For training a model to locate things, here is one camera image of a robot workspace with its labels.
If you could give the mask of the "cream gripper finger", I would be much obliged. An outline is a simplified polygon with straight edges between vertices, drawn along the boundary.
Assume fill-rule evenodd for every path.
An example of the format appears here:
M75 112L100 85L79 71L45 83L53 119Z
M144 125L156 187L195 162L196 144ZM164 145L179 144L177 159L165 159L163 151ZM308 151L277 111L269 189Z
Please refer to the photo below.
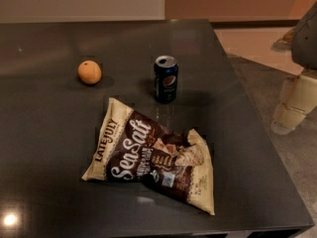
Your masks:
M282 86L270 129L277 135L292 132L317 106L317 72L288 77Z

